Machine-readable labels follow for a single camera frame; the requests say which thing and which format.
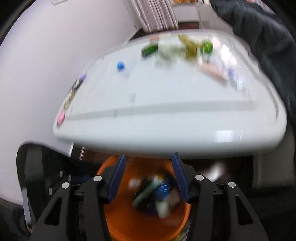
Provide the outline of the white folding table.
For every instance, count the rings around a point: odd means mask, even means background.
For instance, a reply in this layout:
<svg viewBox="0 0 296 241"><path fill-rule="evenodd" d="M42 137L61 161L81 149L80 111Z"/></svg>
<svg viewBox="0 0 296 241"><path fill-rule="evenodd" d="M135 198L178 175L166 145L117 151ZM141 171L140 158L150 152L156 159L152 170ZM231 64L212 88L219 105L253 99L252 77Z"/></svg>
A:
<svg viewBox="0 0 296 241"><path fill-rule="evenodd" d="M213 43L213 52L191 61L184 56L166 63L147 58L142 37L96 57L76 80L53 124L56 138L100 152L170 158L251 155L268 152L282 141L287 113L269 78L245 43L214 30L185 31L190 39ZM201 72L198 64L221 58L247 81L237 92ZM117 70L118 61L125 63ZM57 127L57 117L66 112Z"/></svg>

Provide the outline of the white bed frame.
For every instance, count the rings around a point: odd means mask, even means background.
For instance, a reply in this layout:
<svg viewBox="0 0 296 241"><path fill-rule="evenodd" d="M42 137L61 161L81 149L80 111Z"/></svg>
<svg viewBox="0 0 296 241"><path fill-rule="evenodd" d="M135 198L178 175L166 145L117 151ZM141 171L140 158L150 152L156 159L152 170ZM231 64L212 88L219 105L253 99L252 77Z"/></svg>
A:
<svg viewBox="0 0 296 241"><path fill-rule="evenodd" d="M218 30L232 34L232 27L217 15L210 4L198 4L196 9L201 29Z"/></svg>

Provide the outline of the blue bottle cap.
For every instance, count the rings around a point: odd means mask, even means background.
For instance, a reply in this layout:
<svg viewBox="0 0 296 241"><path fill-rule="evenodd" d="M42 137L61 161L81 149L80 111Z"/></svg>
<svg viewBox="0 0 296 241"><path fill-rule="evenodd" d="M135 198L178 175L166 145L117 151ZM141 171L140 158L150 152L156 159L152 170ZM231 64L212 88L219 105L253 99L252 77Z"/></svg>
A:
<svg viewBox="0 0 296 241"><path fill-rule="evenodd" d="M117 63L117 70L123 71L125 69L125 63L123 61L118 61Z"/></svg>

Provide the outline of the white blue ointment tube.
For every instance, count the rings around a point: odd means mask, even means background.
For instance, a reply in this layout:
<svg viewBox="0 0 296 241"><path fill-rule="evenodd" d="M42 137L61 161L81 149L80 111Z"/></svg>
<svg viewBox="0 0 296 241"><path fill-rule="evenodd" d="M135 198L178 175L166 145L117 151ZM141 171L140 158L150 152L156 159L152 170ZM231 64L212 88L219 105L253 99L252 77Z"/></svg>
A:
<svg viewBox="0 0 296 241"><path fill-rule="evenodd" d="M234 67L227 66L221 58L216 58L214 61L218 70L222 72L222 76L232 88L237 92L247 91L247 81L243 74L240 74Z"/></svg>

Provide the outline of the pink cream tube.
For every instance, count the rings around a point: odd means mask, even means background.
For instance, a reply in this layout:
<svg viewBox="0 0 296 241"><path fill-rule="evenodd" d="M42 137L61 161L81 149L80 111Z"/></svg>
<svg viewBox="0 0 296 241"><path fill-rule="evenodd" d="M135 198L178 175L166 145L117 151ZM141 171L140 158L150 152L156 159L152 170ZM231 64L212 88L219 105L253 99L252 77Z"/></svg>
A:
<svg viewBox="0 0 296 241"><path fill-rule="evenodd" d="M198 68L201 72L211 76L217 81L225 84L227 82L227 78L223 70L219 69L215 64L201 63L198 64Z"/></svg>

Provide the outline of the dark fleece blanket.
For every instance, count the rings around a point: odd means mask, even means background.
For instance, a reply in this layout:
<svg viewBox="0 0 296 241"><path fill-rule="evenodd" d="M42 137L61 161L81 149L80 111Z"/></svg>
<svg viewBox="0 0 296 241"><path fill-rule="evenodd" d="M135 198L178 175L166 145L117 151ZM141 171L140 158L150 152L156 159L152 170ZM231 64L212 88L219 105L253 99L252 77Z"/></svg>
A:
<svg viewBox="0 0 296 241"><path fill-rule="evenodd" d="M295 121L295 41L277 15L248 1L211 1L213 10L248 43Z"/></svg>

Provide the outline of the dark green bottle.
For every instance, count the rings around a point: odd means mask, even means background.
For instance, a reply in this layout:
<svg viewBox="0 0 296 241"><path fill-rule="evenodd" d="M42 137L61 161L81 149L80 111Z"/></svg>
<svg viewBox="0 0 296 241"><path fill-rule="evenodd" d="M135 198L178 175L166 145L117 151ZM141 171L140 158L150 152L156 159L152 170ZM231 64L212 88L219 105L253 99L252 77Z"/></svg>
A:
<svg viewBox="0 0 296 241"><path fill-rule="evenodd" d="M141 55L142 57L147 57L153 54L158 50L158 45L157 44L150 44L142 48L141 50Z"/></svg>

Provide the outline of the white plastic cup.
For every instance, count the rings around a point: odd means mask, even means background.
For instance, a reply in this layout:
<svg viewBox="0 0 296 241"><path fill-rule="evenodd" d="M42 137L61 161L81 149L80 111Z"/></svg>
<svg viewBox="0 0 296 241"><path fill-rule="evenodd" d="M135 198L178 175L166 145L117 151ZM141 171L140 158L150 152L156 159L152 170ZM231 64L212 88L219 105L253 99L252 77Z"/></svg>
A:
<svg viewBox="0 0 296 241"><path fill-rule="evenodd" d="M158 54L166 59L174 59L180 53L182 46L173 40L160 40Z"/></svg>

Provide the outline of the green plastic cup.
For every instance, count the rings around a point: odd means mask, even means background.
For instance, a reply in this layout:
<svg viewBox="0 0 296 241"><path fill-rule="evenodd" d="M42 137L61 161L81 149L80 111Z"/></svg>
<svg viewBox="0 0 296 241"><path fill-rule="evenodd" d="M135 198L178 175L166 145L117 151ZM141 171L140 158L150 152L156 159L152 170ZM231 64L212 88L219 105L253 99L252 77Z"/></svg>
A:
<svg viewBox="0 0 296 241"><path fill-rule="evenodd" d="M213 43L209 40L205 40L203 42L201 42L200 45L200 52L202 54L210 54L213 52Z"/></svg>

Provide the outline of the yellow-green hair claw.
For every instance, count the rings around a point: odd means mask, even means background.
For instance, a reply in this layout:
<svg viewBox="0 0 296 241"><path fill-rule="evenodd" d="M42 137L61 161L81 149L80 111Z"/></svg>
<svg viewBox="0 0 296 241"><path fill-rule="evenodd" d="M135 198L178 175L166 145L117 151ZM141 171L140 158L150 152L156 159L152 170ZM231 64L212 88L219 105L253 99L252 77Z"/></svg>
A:
<svg viewBox="0 0 296 241"><path fill-rule="evenodd" d="M183 44L185 44L186 58L187 59L197 58L198 57L198 50L199 50L201 44L191 40L185 34L178 34L178 38L179 38L179 40L181 40L181 42Z"/></svg>

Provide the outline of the orange trash bucket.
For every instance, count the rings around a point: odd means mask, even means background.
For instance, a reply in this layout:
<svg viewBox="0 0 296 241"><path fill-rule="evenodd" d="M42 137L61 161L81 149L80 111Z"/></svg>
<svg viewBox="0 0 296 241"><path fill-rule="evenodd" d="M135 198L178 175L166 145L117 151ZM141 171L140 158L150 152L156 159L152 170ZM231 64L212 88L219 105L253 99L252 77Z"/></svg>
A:
<svg viewBox="0 0 296 241"><path fill-rule="evenodd" d="M137 205L135 199L160 178L169 193L154 190ZM116 197L104 206L112 240L177 240L191 206L180 197L171 160L126 158L126 168Z"/></svg>

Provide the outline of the pink striped curtain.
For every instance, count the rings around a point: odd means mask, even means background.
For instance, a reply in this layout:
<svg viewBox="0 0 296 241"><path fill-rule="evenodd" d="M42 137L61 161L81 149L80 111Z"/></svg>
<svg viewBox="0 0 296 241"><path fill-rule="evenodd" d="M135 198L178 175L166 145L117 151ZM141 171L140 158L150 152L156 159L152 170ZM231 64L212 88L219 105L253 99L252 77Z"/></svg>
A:
<svg viewBox="0 0 296 241"><path fill-rule="evenodd" d="M137 17L144 32L154 33L178 29L178 21L171 1L125 1Z"/></svg>

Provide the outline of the pink oval case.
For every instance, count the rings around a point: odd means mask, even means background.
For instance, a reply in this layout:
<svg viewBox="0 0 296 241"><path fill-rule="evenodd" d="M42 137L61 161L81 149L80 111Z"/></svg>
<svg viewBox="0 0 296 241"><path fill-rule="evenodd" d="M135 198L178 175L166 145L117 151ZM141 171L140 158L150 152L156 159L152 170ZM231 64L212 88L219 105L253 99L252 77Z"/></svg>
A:
<svg viewBox="0 0 296 241"><path fill-rule="evenodd" d="M63 121L65 120L65 117L66 117L66 112L63 110L59 113L57 117L57 122L56 122L57 127L60 127L62 125Z"/></svg>

